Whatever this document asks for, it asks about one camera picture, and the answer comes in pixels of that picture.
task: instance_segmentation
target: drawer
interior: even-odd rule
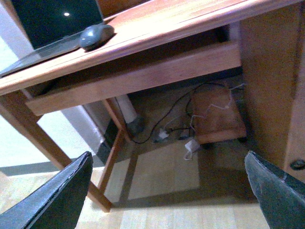
[[[26,104],[36,114],[62,110],[241,66],[239,43],[211,30],[59,78]]]

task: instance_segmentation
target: cable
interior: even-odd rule
[[[240,85],[238,85],[238,86],[236,86],[236,87],[228,88],[228,89],[229,89],[229,92],[230,92],[230,93],[229,93],[230,100],[229,100],[229,102],[228,102],[228,104],[227,104],[226,106],[221,107],[221,106],[217,106],[217,105],[215,105],[215,104],[210,104],[210,105],[207,107],[207,109],[205,110],[205,112],[204,112],[205,115],[204,115],[204,116],[202,116],[202,115],[192,115],[191,121],[190,121],[190,128],[192,128],[192,129],[194,130],[194,132],[196,132],[195,128],[192,126],[193,118],[194,118],[194,117],[199,117],[199,118],[204,118],[204,119],[205,119],[205,118],[207,117],[208,112],[210,111],[211,107],[216,107],[216,108],[219,108],[219,109],[221,109],[221,110],[229,109],[231,103],[233,102],[232,90],[235,90],[235,89],[237,89],[237,88],[239,88],[239,87],[242,87],[242,86],[244,86],[244,85],[245,85],[245,83],[242,83],[242,84],[240,84]]]
[[[177,118],[180,118],[181,116],[184,116],[184,115],[187,115],[187,114],[182,114],[182,115],[180,115],[180,116],[178,116],[178,117],[173,118],[171,121],[167,122],[167,123],[164,125],[163,129],[166,130],[166,127],[167,127],[167,125],[168,125],[169,123],[171,123],[172,121],[175,121]]]
[[[157,127],[157,125],[158,125],[160,122],[162,122],[162,120],[165,119],[166,116],[168,116],[169,113],[173,110],[173,108],[176,106],[176,104],[177,104],[180,100],[182,100],[184,97],[186,97],[186,96],[188,95],[188,93],[190,93],[190,92],[191,92],[191,91],[185,93],[183,96],[181,96],[179,99],[176,100],[176,102],[172,105],[172,107],[171,107],[170,110],[166,113],[166,115],[164,115],[164,116],[163,116],[163,117],[162,117],[162,118],[152,127],[152,130],[151,130],[151,132],[150,132],[148,138],[146,138],[144,141],[137,142],[137,141],[135,141],[135,140],[132,139],[132,137],[130,136],[130,133],[127,131],[127,132],[128,132],[128,135],[129,135],[129,137],[130,137],[130,139],[131,139],[134,143],[136,143],[136,144],[144,144],[145,142],[147,142],[147,141],[152,137],[153,131],[155,130],[155,128]],[[116,97],[115,97],[115,101],[116,101],[116,103],[117,103],[118,106],[119,106],[120,112],[122,113],[121,107],[120,107],[119,102],[118,102],[118,100],[117,100]]]
[[[195,88],[193,88],[192,90],[190,90],[190,91],[188,91],[187,93],[185,93],[184,95],[182,95],[180,98],[178,98],[177,100],[176,100],[176,102],[174,102],[174,104],[171,106],[171,108],[170,108],[170,110],[152,127],[152,130],[151,130],[151,132],[150,132],[150,134],[149,134],[149,136],[145,139],[145,140],[143,140],[143,141],[141,141],[141,142],[137,142],[137,141],[135,141],[135,140],[133,140],[133,138],[132,138],[132,136],[130,135],[130,133],[128,132],[128,135],[129,135],[129,137],[130,137],[130,139],[134,142],[134,143],[136,143],[136,144],[144,144],[144,143],[146,143],[151,137],[152,137],[152,135],[153,135],[153,131],[155,130],[155,128],[158,126],[158,124],[160,123],[160,122],[162,122],[163,121],[163,119],[165,119],[169,114],[170,114],[170,112],[173,110],[173,108],[177,105],[177,103],[180,101],[180,100],[182,100],[184,97],[186,97],[189,93],[191,93],[191,92],[195,92],[199,87],[201,87],[201,86],[203,86],[203,85],[205,85],[205,84],[211,84],[211,85],[219,85],[219,86],[223,86],[224,87],[224,85],[222,85],[222,84],[219,84],[219,83],[210,83],[210,81],[212,81],[212,80],[209,80],[209,81],[207,81],[207,82],[204,82],[204,83],[201,83],[200,85],[198,85],[198,86],[196,86]],[[119,109],[120,109],[120,112],[123,114],[123,112],[122,112],[122,110],[121,110],[121,107],[120,107],[120,105],[119,105],[119,102],[118,102],[118,100],[117,100],[117,98],[115,97],[115,101],[116,101],[116,103],[117,103],[117,105],[118,105],[118,107],[119,107]]]
[[[210,84],[210,85],[218,85],[218,86],[225,87],[224,85],[222,85],[222,84],[220,84],[220,83],[205,83],[204,85],[208,85],[208,84]],[[237,90],[243,91],[243,89],[242,89],[242,88],[239,88],[239,87],[244,86],[244,85],[245,85],[245,83],[242,83],[241,85],[239,85],[239,86],[237,86],[237,87],[234,87],[234,88],[230,88],[230,89],[231,89],[231,90],[237,89]],[[192,100],[192,97],[189,99],[189,101],[187,102],[186,107],[185,107],[185,113],[186,113],[187,116],[189,116],[189,117],[192,117],[192,116],[190,115],[192,112],[188,112],[188,107],[189,107],[189,105],[190,105],[190,103],[191,103],[191,100]]]
[[[176,129],[169,129],[169,131],[170,131],[170,133],[172,133],[172,132],[174,132],[174,131],[176,131],[176,130],[189,130],[189,129],[191,129],[190,127],[186,127],[186,128],[176,128]]]

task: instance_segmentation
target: wooden floor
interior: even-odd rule
[[[158,120],[183,94],[161,93],[160,100],[134,102],[147,118]],[[176,109],[183,110],[185,102]],[[155,122],[147,123],[147,129]],[[249,145],[217,143],[184,161],[184,145],[176,136],[164,143],[129,143],[120,152],[105,195],[114,207],[103,213],[86,198],[78,229],[268,229],[244,170]],[[97,183],[102,168],[95,168]],[[0,174],[0,213],[25,198],[55,173],[5,177]]]

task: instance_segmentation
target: computer mouse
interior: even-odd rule
[[[92,51],[101,47],[114,35],[111,25],[92,25],[86,28],[80,36],[80,47],[85,51]]]

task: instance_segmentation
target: desk leg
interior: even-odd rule
[[[119,130],[123,131],[126,141],[130,142],[127,127],[124,122],[124,117],[118,110],[116,104],[113,102],[113,99],[105,99],[103,100],[103,103],[115,125],[118,127]]]
[[[0,114],[23,136],[31,141],[57,168],[63,169],[71,159],[36,123],[39,117],[25,105],[25,95],[18,91],[0,96]],[[88,197],[103,211],[109,212],[111,202],[91,182]]]

